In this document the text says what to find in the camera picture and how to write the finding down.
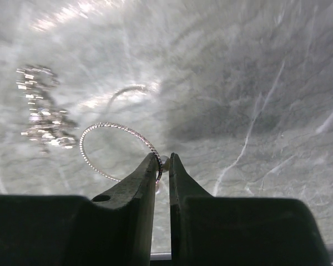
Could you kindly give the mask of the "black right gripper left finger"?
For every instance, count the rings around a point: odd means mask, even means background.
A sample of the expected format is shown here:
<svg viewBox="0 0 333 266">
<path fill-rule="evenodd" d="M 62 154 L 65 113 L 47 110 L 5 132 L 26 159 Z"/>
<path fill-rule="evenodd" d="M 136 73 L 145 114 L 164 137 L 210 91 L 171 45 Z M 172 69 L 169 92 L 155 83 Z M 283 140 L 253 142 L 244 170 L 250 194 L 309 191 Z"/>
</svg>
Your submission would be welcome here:
<svg viewBox="0 0 333 266">
<path fill-rule="evenodd" d="M 0 195 L 0 265 L 148 265 L 157 167 L 92 199 Z"/>
</svg>

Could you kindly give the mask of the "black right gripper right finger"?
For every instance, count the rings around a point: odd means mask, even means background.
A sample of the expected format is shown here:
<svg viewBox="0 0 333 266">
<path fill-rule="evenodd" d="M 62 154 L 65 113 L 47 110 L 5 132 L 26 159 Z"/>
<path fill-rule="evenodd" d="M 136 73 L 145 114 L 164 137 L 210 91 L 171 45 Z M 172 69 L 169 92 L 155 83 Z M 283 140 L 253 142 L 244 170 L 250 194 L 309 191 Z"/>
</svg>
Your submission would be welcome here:
<svg viewBox="0 0 333 266">
<path fill-rule="evenodd" d="M 172 154 L 174 265 L 330 265 L 314 216 L 291 198 L 214 197 Z"/>
</svg>

